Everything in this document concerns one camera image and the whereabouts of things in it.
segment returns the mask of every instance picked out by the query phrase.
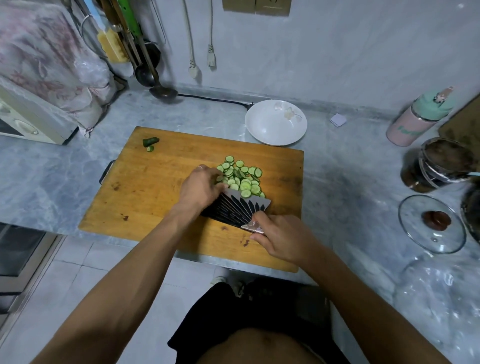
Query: tile floor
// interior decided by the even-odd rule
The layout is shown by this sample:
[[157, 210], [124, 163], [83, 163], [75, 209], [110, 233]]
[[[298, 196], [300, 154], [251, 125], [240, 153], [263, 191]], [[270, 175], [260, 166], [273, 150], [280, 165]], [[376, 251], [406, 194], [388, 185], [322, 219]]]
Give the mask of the tile floor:
[[[0, 363], [28, 364], [85, 295], [130, 248], [67, 237], [0, 347]], [[119, 363], [174, 363], [167, 346], [190, 307], [227, 269], [173, 258], [146, 319]]]

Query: electrical outlet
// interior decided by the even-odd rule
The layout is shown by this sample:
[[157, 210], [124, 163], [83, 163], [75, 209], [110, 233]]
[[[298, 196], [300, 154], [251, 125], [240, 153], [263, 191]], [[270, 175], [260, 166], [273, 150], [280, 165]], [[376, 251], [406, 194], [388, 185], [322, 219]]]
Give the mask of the electrical outlet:
[[255, 12], [264, 15], [288, 16], [291, 3], [291, 0], [257, 0]]
[[255, 0], [223, 0], [223, 10], [255, 13]]

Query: marble countertop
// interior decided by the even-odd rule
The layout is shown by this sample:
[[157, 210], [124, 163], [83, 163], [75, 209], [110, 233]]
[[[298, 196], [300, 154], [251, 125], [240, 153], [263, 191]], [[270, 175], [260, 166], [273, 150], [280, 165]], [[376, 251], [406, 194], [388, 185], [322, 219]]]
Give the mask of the marble countertop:
[[[57, 146], [0, 136], [0, 221], [134, 246], [136, 242], [87, 233], [77, 226], [100, 187], [103, 170], [118, 156], [135, 126], [256, 143], [245, 128], [245, 111], [239, 105], [190, 98], [166, 105], [148, 91], [127, 91], [111, 106], [90, 139], [78, 133], [68, 145]], [[365, 283], [392, 303], [401, 272], [426, 254], [398, 222], [399, 203], [414, 194], [403, 185], [399, 173], [405, 153], [436, 136], [436, 130], [428, 131], [411, 148], [401, 148], [385, 137], [389, 121], [371, 118], [364, 110], [346, 114], [348, 121], [340, 128], [330, 123], [331, 113], [303, 111], [308, 119], [307, 133], [291, 146], [305, 152], [302, 219], [323, 244], [333, 247]], [[447, 186], [431, 195], [459, 211], [464, 189]], [[177, 254], [312, 283], [301, 270], [293, 274]], [[457, 254], [480, 255], [480, 246], [469, 237]], [[335, 339], [348, 351], [356, 343], [351, 342], [341, 323], [337, 327]]]

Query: white microwave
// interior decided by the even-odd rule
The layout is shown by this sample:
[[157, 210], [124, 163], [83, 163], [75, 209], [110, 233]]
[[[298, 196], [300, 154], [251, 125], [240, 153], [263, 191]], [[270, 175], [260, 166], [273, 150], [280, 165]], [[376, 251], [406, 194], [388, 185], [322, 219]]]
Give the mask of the white microwave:
[[33, 101], [0, 86], [0, 135], [63, 144], [75, 129], [72, 122], [58, 122]]

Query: white bowl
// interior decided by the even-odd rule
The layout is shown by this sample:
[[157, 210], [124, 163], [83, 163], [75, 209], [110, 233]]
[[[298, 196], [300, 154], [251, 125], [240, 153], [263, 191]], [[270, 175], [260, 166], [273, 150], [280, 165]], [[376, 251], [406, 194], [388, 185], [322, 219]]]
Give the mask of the white bowl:
[[270, 146], [287, 146], [303, 137], [307, 118], [289, 102], [265, 100], [247, 111], [245, 125], [258, 141]]

